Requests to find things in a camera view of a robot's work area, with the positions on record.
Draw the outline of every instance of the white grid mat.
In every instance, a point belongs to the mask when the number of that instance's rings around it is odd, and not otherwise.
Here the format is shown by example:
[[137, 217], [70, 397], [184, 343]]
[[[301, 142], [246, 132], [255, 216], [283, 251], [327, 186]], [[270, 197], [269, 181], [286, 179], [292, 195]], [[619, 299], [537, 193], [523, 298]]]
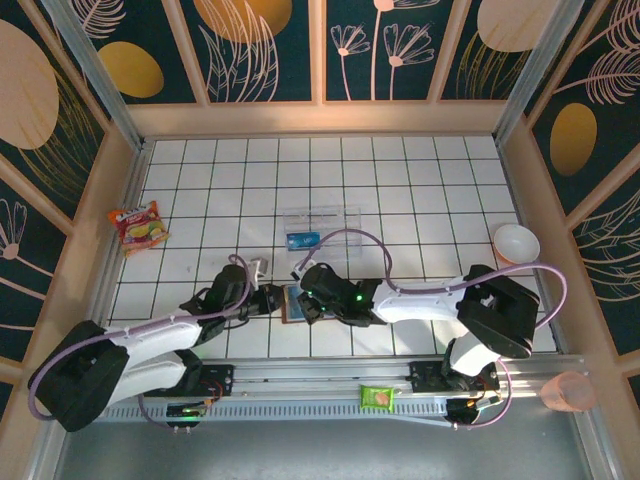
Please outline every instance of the white grid mat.
[[[474, 263], [504, 266], [490, 237], [517, 222], [491, 137], [159, 141], [141, 196], [141, 203], [151, 200], [171, 237], [125, 262], [113, 325], [173, 311], [210, 286], [233, 252], [269, 259], [266, 279], [290, 283], [280, 210], [359, 206], [363, 229], [389, 245], [393, 277], [408, 281], [453, 277]], [[339, 275], [383, 275], [381, 252], [364, 245], [361, 258], [335, 265]], [[531, 274], [515, 279], [538, 292]], [[366, 329], [336, 321], [283, 325], [278, 312], [195, 350], [204, 358], [442, 354], [459, 328], [424, 321]], [[536, 334], [534, 350], [556, 350], [549, 327]]]

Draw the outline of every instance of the clear plastic box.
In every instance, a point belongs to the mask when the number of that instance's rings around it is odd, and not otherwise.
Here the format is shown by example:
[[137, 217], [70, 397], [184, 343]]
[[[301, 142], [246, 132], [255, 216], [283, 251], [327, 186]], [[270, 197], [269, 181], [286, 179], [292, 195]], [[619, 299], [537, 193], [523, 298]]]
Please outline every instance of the clear plastic box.
[[[306, 256], [318, 239], [341, 228], [362, 227], [360, 207], [316, 207], [306, 209], [286, 209], [281, 211], [284, 245], [288, 258], [295, 262]], [[294, 244], [292, 240], [309, 239], [309, 243]], [[321, 262], [348, 262], [362, 256], [362, 235], [341, 233], [327, 240], [313, 259]]]

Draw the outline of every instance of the green snack package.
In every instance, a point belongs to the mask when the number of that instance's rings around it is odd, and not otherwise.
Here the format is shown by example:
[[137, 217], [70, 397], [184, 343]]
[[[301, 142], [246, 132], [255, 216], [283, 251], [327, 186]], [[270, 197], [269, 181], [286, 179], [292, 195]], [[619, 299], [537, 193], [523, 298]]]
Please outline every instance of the green snack package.
[[360, 385], [360, 408], [383, 408], [393, 412], [393, 388]]

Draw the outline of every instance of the snack package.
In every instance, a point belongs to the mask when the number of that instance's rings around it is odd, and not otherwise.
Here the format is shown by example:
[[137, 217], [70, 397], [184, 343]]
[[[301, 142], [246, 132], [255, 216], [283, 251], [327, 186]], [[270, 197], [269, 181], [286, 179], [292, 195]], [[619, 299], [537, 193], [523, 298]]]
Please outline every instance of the snack package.
[[155, 201], [133, 210], [114, 210], [109, 213], [109, 220], [118, 229], [125, 257], [151, 248], [169, 238], [169, 233], [158, 215]]
[[393, 412], [393, 388], [361, 385], [360, 408], [383, 408]]

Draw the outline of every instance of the white ceramic bowl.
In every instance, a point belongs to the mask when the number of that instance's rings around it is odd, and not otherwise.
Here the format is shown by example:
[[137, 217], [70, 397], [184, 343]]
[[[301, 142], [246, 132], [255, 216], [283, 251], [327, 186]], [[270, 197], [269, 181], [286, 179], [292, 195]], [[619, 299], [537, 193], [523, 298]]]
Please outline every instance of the white ceramic bowl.
[[503, 225], [493, 236], [493, 245], [503, 260], [512, 264], [533, 262], [540, 255], [540, 242], [522, 225]]

